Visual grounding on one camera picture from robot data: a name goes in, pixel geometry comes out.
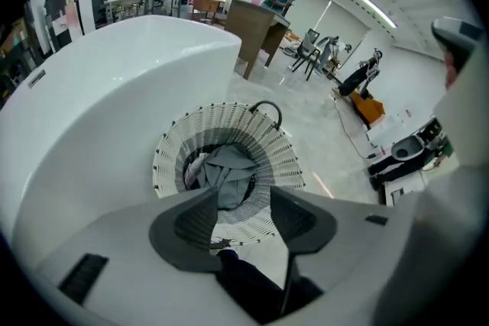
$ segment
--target laundry basket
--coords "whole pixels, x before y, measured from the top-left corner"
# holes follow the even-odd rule
[[[257,108],[270,104],[278,111],[278,122]],[[270,187],[299,189],[303,183],[297,158],[285,133],[282,114],[273,102],[249,106],[223,103],[200,108],[174,121],[157,145],[153,162],[153,185],[163,198],[187,190],[186,168],[201,152],[212,152],[226,144],[239,143],[257,165],[245,200],[231,211],[219,211],[211,247],[259,243],[277,234],[270,216]]]

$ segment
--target desk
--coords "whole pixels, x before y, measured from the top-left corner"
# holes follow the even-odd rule
[[[260,49],[268,53],[269,66],[290,22],[277,13],[242,0],[232,0],[225,30],[241,38],[239,57],[248,62],[243,77],[247,79]]]
[[[206,16],[204,19],[207,20],[207,13],[212,12],[213,15],[215,15],[221,3],[222,0],[193,0],[193,8],[190,19],[193,20],[193,11],[197,10],[205,12]]]
[[[107,17],[107,22],[109,24],[112,23],[112,6],[121,6],[121,7],[128,7],[131,5],[134,5],[136,3],[139,3],[141,0],[106,0],[104,2],[105,8],[108,12],[108,17]],[[149,12],[149,7],[148,7],[148,0],[144,0],[144,15],[147,15]],[[178,1],[177,6],[173,7],[172,4],[172,10],[176,9],[176,16],[179,18],[180,17],[180,6],[182,5],[181,0]]]

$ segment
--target wooden podium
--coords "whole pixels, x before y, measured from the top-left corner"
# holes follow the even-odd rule
[[[290,22],[277,13],[242,0],[232,0],[225,29],[241,38],[239,57],[248,62],[243,77],[247,79],[260,49],[268,53],[269,66]]]

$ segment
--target black handle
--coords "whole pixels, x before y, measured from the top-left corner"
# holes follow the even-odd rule
[[[258,106],[260,106],[261,104],[264,104],[264,103],[267,103],[269,105],[272,105],[278,111],[278,121],[277,121],[277,125],[275,125],[275,129],[279,130],[280,129],[280,126],[282,125],[282,111],[280,110],[280,108],[278,107],[278,105],[275,102],[272,102],[272,101],[259,101],[259,102],[255,103],[253,106],[250,107],[250,109],[249,109],[250,112],[253,113],[255,110],[258,109]]]

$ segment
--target ceiling light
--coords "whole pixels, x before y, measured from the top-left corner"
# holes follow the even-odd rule
[[[382,10],[380,10],[374,3],[372,3],[370,0],[362,0],[363,2],[367,3],[370,7],[374,9],[375,12],[377,12],[391,27],[394,29],[397,27],[395,23],[391,21],[389,17],[387,17]]]

